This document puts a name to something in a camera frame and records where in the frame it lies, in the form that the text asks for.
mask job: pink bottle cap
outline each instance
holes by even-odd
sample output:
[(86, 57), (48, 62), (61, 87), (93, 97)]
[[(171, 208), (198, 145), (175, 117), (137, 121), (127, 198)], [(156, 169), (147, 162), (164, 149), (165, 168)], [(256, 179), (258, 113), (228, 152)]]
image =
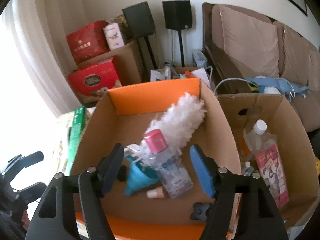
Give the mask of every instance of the pink bottle cap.
[(168, 147), (160, 129), (155, 129), (146, 133), (144, 135), (144, 140), (146, 141), (151, 153), (162, 152)]

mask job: brown couch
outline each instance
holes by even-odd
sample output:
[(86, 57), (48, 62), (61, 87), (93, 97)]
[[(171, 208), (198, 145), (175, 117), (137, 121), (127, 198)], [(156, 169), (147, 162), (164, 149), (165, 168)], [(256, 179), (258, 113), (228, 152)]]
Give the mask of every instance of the brown couch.
[[(307, 132), (320, 128), (320, 54), (292, 28), (258, 12), (231, 5), (203, 4), (203, 52), (215, 66), (215, 83), (230, 77), (283, 77), (310, 94), (292, 107)], [(241, 81), (225, 82), (218, 93), (251, 93)]]

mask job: metal bolt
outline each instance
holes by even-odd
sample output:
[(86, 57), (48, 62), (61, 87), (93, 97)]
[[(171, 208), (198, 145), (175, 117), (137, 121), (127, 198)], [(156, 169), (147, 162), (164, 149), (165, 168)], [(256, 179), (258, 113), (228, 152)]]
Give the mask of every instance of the metal bolt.
[(95, 172), (96, 170), (97, 170), (96, 167), (89, 167), (89, 168), (87, 169), (87, 172), (88, 172), (88, 173), (93, 173), (93, 172)]
[(62, 173), (62, 172), (58, 172), (58, 173), (55, 174), (53, 177), (54, 177), (55, 179), (60, 179), (60, 178), (62, 178), (62, 176), (63, 176), (63, 173)]
[(254, 177), (255, 179), (259, 179), (260, 178), (260, 174), (259, 173), (252, 173), (252, 177)]
[(218, 171), (219, 171), (220, 173), (227, 173), (227, 172), (228, 172), (227, 168), (225, 168), (225, 167), (219, 167), (219, 168), (218, 168)]

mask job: red gift box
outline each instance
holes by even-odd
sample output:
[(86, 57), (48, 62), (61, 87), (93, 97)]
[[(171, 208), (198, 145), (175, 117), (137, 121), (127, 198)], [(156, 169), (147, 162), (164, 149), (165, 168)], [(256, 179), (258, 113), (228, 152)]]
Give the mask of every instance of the red gift box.
[(103, 33), (107, 25), (106, 21), (97, 21), (67, 36), (76, 64), (110, 51)]
[(68, 76), (68, 80), (75, 92), (84, 96), (83, 99), (101, 97), (108, 89), (121, 87), (113, 57), (82, 70), (75, 70)]

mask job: black speaker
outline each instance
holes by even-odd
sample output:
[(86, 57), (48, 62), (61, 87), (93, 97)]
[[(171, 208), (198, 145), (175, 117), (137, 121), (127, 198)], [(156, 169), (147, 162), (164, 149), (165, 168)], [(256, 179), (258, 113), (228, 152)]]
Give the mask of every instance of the black speaker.
[(122, 9), (122, 12), (135, 39), (155, 33), (156, 26), (148, 2), (129, 6)]
[(165, 27), (171, 30), (184, 30), (192, 28), (192, 13), (189, 0), (164, 1)]

